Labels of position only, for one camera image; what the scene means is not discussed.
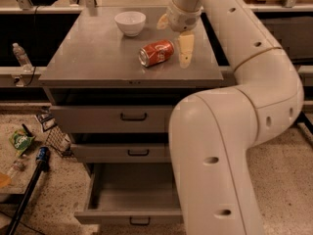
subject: red can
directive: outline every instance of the red can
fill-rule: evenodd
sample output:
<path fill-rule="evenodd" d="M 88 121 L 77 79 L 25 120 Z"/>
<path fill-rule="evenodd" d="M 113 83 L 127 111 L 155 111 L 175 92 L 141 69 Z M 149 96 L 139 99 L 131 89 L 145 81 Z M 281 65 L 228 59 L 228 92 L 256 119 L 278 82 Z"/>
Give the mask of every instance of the red can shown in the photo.
<path fill-rule="evenodd" d="M 174 53 L 174 45 L 171 41 L 163 39 L 141 48 L 139 61 L 145 67 L 164 62 Z"/>

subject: cabinet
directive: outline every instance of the cabinet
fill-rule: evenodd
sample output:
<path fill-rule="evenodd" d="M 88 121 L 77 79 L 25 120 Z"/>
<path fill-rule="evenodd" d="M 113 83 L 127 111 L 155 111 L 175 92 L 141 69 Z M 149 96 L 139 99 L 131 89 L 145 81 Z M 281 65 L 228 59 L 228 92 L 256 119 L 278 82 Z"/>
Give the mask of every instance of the cabinet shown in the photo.
<path fill-rule="evenodd" d="M 123 36 L 114 24 L 125 10 L 147 16 L 137 37 Z M 201 23 L 188 68 L 179 66 L 177 52 L 151 68 L 140 64 L 142 46 L 177 37 L 156 29 L 164 12 L 86 9 L 39 78 L 74 155 L 90 169 L 85 209 L 75 213 L 81 223 L 182 221 L 168 147 L 170 115 L 187 95 L 222 86 L 223 76 Z"/>

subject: black tube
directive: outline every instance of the black tube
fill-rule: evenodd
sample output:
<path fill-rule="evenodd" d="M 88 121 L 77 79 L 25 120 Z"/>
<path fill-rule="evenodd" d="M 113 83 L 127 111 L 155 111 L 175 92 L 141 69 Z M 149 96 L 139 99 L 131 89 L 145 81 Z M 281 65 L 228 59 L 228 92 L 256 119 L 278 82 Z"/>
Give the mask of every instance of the black tube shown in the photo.
<path fill-rule="evenodd" d="M 35 172 L 32 174 L 32 177 L 31 177 L 31 179 L 30 179 L 30 181 L 28 183 L 28 186 L 27 186 L 27 188 L 25 190 L 23 198 L 22 198 L 22 200 L 21 200 L 21 202 L 19 204 L 19 207 L 17 208 L 17 210 L 16 210 L 16 212 L 15 212 L 15 214 L 14 214 L 12 220 L 11 220 L 11 223 L 10 223 L 10 225 L 8 227 L 6 235 L 12 235 L 12 234 L 15 233 L 15 231 L 16 231 L 18 225 L 19 225 L 19 222 L 20 222 L 20 220 L 22 218 L 22 214 L 23 214 L 23 212 L 24 212 L 24 210 L 25 210 L 25 208 L 26 208 L 26 206 L 28 204 L 28 201 L 30 199 L 30 196 L 31 196 L 31 194 L 33 192 L 33 189 L 36 186 L 36 183 L 38 181 L 40 173 L 41 173 L 42 170 L 44 170 L 45 166 L 46 166 L 46 162 L 45 161 L 38 161 L 37 162 L 37 168 L 36 168 Z"/>

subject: white bowl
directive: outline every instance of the white bowl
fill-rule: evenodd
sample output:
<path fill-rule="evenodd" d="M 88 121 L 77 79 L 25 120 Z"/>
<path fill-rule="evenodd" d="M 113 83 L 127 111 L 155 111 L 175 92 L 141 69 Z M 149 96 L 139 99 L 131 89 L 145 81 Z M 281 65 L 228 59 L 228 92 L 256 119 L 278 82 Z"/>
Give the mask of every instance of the white bowl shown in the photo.
<path fill-rule="evenodd" d="M 127 36 L 136 36 L 144 28 L 146 15 L 141 12 L 122 12 L 115 16 L 118 28 Z"/>

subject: clear plastic bottle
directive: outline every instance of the clear plastic bottle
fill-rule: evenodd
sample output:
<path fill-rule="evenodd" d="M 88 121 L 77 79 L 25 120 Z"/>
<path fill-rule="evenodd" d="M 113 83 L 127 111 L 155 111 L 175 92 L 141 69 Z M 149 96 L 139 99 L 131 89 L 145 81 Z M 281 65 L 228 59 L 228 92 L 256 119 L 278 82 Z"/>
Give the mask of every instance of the clear plastic bottle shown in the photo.
<path fill-rule="evenodd" d="M 23 71 L 32 72 L 33 66 L 23 47 L 21 47 L 18 43 L 14 43 L 13 53 L 19 61 L 20 65 L 22 66 Z"/>

